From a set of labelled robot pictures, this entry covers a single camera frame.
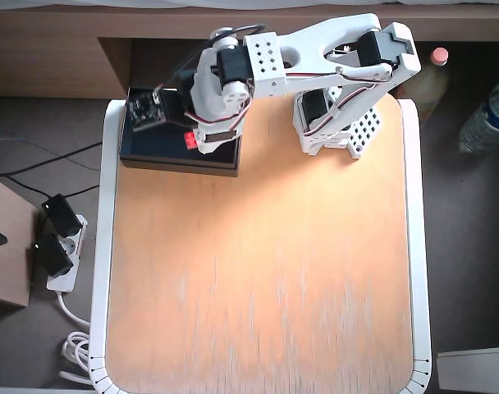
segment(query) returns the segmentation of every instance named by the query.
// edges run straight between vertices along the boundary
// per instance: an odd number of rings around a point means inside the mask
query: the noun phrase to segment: wooden table
[[[302,153],[291,98],[259,100],[229,178],[122,166],[123,102],[111,102],[89,347],[97,391],[423,392],[419,127],[401,105],[377,104],[382,129],[355,161]]]

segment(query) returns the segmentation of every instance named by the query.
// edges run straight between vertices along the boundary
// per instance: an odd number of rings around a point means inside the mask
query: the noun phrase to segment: circuit board
[[[155,101],[153,92],[132,94],[127,105],[134,132],[161,125],[166,121],[163,106],[159,101]]]

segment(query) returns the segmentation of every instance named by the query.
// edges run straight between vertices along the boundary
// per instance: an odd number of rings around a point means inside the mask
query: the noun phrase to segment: water bottle
[[[460,132],[461,153],[483,154],[499,145],[499,84],[490,93],[486,103],[465,123]]]

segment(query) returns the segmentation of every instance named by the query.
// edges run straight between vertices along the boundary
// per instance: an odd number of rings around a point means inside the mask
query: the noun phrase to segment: plastic bottle
[[[483,154],[499,145],[499,84],[479,106],[460,132],[461,153]]]
[[[435,48],[430,60],[423,65],[421,72],[399,85],[395,92],[397,99],[412,99],[419,114],[419,123],[423,125],[448,87],[448,51]]]

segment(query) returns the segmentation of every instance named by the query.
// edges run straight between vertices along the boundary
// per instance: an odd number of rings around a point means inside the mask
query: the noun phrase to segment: white power strip
[[[87,220],[82,215],[76,215],[82,228],[74,236],[62,238],[58,236],[58,242],[66,251],[67,257],[72,262],[71,269],[59,277],[49,277],[47,280],[47,288],[52,291],[61,291],[62,293],[70,293],[75,288],[76,274],[78,273],[78,265],[80,263],[80,253],[84,244],[85,233],[87,232]]]

